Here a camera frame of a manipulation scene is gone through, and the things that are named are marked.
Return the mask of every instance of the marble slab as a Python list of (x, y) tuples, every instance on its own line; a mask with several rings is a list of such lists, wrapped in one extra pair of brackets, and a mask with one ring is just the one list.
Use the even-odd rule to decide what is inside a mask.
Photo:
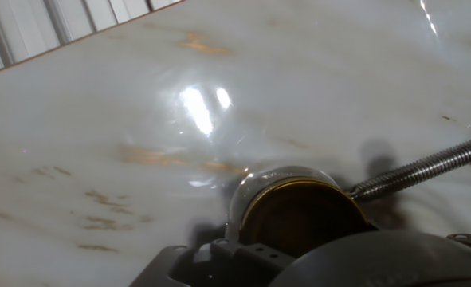
[[(255, 167), (342, 187), (471, 139), (471, 0), (187, 0), (0, 72), (0, 287), (129, 285)], [(365, 206), (471, 232), (471, 166)]]

